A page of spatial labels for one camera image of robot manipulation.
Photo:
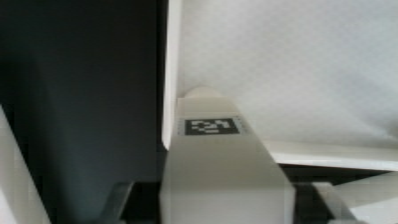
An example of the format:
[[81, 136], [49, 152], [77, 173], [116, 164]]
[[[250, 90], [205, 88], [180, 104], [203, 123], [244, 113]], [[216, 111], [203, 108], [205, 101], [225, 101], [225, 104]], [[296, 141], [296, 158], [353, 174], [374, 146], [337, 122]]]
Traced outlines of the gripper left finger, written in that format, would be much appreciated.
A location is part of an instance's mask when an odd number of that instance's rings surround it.
[[129, 182], [120, 182], [113, 185], [95, 224], [125, 224], [122, 213], [131, 195], [131, 189], [132, 183]]

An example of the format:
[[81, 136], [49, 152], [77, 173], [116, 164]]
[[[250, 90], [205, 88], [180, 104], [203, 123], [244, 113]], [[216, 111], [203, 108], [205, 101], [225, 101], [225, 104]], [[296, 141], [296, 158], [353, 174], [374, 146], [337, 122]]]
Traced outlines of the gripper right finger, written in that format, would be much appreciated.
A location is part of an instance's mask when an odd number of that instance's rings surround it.
[[328, 182], [314, 182], [312, 187], [331, 214], [331, 220], [326, 224], [362, 224], [362, 221], [356, 219], [347, 209], [331, 184]]

